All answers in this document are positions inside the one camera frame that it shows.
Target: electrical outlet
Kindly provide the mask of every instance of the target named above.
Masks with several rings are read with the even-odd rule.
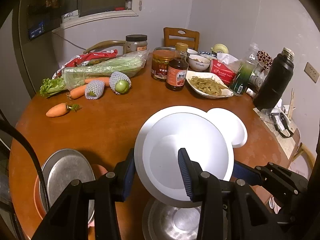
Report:
[[[316,69],[307,62],[306,67],[304,68],[305,73],[313,80],[314,83],[318,81],[319,73]]]

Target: plate of food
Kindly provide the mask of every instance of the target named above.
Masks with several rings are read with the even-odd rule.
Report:
[[[205,98],[226,98],[233,96],[232,90],[213,73],[188,70],[186,79],[193,90]]]

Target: black thermos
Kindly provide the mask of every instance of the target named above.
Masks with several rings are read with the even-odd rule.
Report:
[[[274,108],[278,103],[293,75],[293,56],[291,49],[283,48],[273,60],[266,80],[253,99],[259,111]]]

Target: carrot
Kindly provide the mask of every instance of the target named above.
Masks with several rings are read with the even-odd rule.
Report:
[[[88,84],[89,82],[91,82],[92,80],[101,80],[101,81],[103,81],[104,82],[104,85],[106,86],[106,87],[109,87],[110,85],[109,85],[109,77],[98,77],[98,78],[87,78],[87,79],[85,79],[84,80],[84,82],[86,83],[86,84]]]
[[[84,95],[84,91],[87,85],[83,85],[81,87],[74,88],[70,91],[70,94],[68,95],[69,99],[77,99]]]
[[[67,103],[61,103],[50,108],[50,110],[45,115],[48,117],[57,117],[66,114],[70,110],[77,111],[78,109],[79,105],[73,104],[72,106],[68,106]]]

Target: red tissue package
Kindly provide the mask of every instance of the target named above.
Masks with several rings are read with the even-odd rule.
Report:
[[[69,60],[67,63],[65,63],[53,75],[52,79],[61,77],[61,70],[64,69],[65,67],[92,66],[102,61],[106,61],[108,59],[114,58],[117,56],[117,54],[118,54],[118,51],[115,49],[115,50],[104,51],[104,52],[89,52],[87,54],[75,56],[71,60]]]
[[[210,62],[210,72],[216,74],[227,86],[230,85],[236,75],[231,69],[214,58]]]

